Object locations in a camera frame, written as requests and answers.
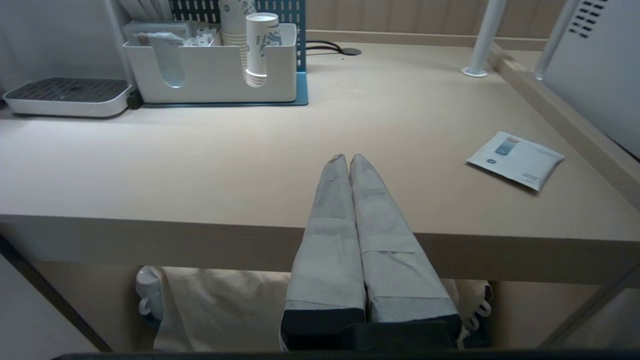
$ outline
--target beige table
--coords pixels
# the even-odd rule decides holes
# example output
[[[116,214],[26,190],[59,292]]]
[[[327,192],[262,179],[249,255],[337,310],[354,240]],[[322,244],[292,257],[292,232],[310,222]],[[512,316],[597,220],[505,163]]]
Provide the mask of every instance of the beige table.
[[[323,165],[364,154],[442,277],[600,284],[639,213],[471,49],[308,57],[306,107],[0,120],[0,215],[33,259],[289,270]],[[465,164],[496,131],[566,156],[543,190]]]

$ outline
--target stack of paper cups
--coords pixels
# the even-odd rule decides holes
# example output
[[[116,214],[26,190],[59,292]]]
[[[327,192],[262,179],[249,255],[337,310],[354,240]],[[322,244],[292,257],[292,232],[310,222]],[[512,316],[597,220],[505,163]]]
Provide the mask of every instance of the stack of paper cups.
[[[224,46],[238,46],[242,70],[247,66],[246,20],[255,13],[255,0],[220,0],[220,32]]]
[[[253,13],[246,16],[247,68],[246,82],[251,86],[261,86],[267,81],[267,61],[265,47],[282,45],[278,15],[274,13]]]

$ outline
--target wooden wall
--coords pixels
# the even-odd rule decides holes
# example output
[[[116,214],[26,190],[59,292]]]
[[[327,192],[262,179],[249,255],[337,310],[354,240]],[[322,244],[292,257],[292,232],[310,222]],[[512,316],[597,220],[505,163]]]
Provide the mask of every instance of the wooden wall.
[[[487,0],[307,0],[307,28],[476,35]],[[547,38],[564,0],[509,0],[499,37]]]

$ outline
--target drip tray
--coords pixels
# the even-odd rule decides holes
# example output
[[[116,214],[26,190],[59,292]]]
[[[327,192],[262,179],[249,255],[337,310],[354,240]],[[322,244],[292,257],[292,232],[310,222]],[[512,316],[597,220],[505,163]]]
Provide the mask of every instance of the drip tray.
[[[110,117],[127,107],[131,85],[124,80],[49,78],[4,95],[16,113]]]

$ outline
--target white pole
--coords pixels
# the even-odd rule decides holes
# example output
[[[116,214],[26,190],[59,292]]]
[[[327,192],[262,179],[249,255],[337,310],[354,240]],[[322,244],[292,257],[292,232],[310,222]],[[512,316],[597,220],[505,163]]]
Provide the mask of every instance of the white pole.
[[[542,75],[545,73],[545,71],[547,71],[547,67],[551,62],[551,57],[554,55],[554,52],[556,51],[558,44],[560,43],[560,39],[562,39],[562,36],[564,35],[564,31],[571,21],[573,12],[575,11],[577,5],[578,0],[567,0],[567,2],[564,3],[564,8],[562,8],[562,11],[558,16],[558,20],[556,21],[554,30],[551,31],[551,35],[549,36],[549,40],[547,41],[545,50],[542,52],[542,55],[538,60],[536,70],[533,70],[533,74],[536,76],[536,78],[538,78],[538,80],[542,80]]]
[[[478,33],[478,39],[476,40],[476,46],[474,47],[474,54],[471,57],[471,65],[462,69],[462,73],[465,75],[473,76],[474,78],[483,78],[487,75],[487,71],[484,70],[484,63],[487,56],[489,56],[489,50],[495,33],[498,31],[498,26],[500,26],[502,13],[506,5],[507,0],[489,0],[484,12],[480,33]]]

